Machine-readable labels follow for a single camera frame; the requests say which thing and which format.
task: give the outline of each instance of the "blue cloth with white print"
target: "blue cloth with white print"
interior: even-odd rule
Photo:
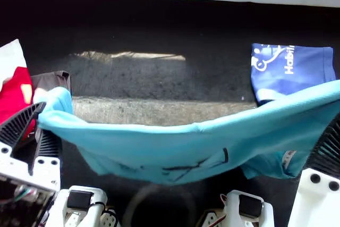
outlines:
[[[252,44],[251,81],[259,104],[335,79],[331,47]]]
[[[40,98],[47,104],[38,124],[75,144],[99,175],[180,184],[241,166],[247,178],[290,178],[340,111],[339,88],[327,82],[215,120],[159,127],[88,123],[57,87]]]

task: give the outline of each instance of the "dark gray cloth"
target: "dark gray cloth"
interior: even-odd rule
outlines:
[[[33,89],[49,91],[62,86],[71,91],[71,76],[66,71],[55,71],[31,76]]]

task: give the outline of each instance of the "gray carpet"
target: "gray carpet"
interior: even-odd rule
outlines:
[[[75,114],[90,122],[186,124],[250,109],[256,106],[251,43],[340,48],[337,9],[191,0],[0,4],[5,10],[0,45],[19,38],[31,74],[69,71]],[[120,216],[147,185],[97,176],[68,143],[62,178],[66,188],[103,188]],[[276,226],[285,227],[297,183],[266,177],[247,181],[236,169],[161,187],[138,207],[132,226],[193,226],[203,210],[221,207],[220,193],[239,189],[272,203]]]

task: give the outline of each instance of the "white plastic part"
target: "white plastic part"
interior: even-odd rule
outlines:
[[[121,225],[113,215],[104,213],[100,218],[100,227],[121,227]]]
[[[311,181],[313,174],[319,175],[319,182]],[[340,184],[316,170],[302,171],[288,227],[338,226],[340,190],[331,190],[331,182]]]
[[[109,214],[102,215],[101,213],[104,210],[104,207],[101,204],[91,206],[87,212],[75,211],[67,208],[67,199],[71,190],[92,192],[91,204],[101,202],[106,205],[107,203],[105,192],[98,188],[72,186],[69,190],[61,190],[54,205],[50,209],[49,218],[45,227],[110,227],[109,224],[111,224],[111,227],[114,227],[115,221],[118,221],[118,219],[115,219]],[[67,213],[71,214],[71,216],[66,219]]]
[[[204,222],[202,223],[201,227],[208,227],[209,225],[214,223],[217,219],[218,219],[218,217],[217,217],[216,213],[210,212],[210,213],[207,214],[207,216],[206,216]],[[218,223],[214,227],[222,227],[222,223]]]
[[[246,195],[262,202],[262,212],[258,218],[248,218],[239,214],[240,195]],[[270,203],[253,194],[233,190],[227,194],[227,201],[223,209],[226,218],[222,221],[222,227],[245,227],[251,226],[252,222],[258,222],[259,227],[274,227],[274,213],[273,207]]]
[[[37,157],[33,175],[28,172],[28,164],[11,157],[12,148],[0,142],[0,148],[7,148],[7,153],[0,153],[0,175],[21,180],[23,183],[38,186],[51,191],[60,190],[60,161],[58,158]],[[45,160],[46,164],[38,164],[38,160]]]

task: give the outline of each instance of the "screw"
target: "screw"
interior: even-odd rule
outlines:
[[[329,182],[328,187],[332,190],[332,191],[337,191],[339,189],[339,183],[332,181]]]
[[[312,181],[312,183],[319,183],[320,180],[321,178],[318,174],[313,174],[310,176],[310,181]]]

